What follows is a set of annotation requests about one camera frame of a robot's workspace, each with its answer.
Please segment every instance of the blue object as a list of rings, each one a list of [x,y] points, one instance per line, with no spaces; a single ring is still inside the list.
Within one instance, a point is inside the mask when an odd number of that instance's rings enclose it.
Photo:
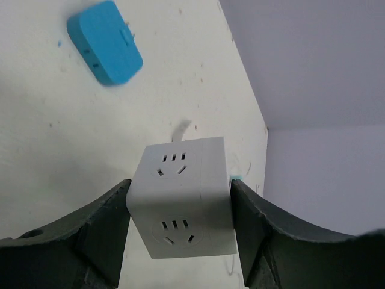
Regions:
[[[134,37],[112,1],[92,6],[67,21],[68,34],[103,85],[126,83],[143,66]]]

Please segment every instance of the power outlet cube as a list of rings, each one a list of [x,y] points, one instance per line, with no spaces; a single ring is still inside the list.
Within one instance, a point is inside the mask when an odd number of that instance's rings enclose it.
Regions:
[[[126,204],[153,259],[236,253],[222,137],[146,147]]]

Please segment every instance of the stain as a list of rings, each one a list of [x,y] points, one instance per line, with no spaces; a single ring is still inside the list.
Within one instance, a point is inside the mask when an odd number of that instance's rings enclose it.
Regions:
[[[250,173],[251,170],[251,161],[248,162],[248,169],[246,175],[248,176],[248,173]]]
[[[217,2],[217,6],[218,6],[219,12],[222,14],[222,8],[221,8],[221,4],[219,2]]]

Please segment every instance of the tabletop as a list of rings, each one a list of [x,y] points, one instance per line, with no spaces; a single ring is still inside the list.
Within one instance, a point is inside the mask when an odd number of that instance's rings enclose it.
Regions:
[[[0,3],[0,238],[18,237],[131,178],[147,145],[225,137],[229,174],[263,193],[268,130],[217,0],[116,0],[143,68],[100,85],[71,42],[89,0]],[[151,260],[132,222],[120,288],[236,288],[232,257]]]

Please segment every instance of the blue box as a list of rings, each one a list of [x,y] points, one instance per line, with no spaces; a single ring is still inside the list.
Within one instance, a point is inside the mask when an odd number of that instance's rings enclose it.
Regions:
[[[124,84],[143,66],[134,37],[112,1],[94,5],[70,17],[67,30],[103,85]]]

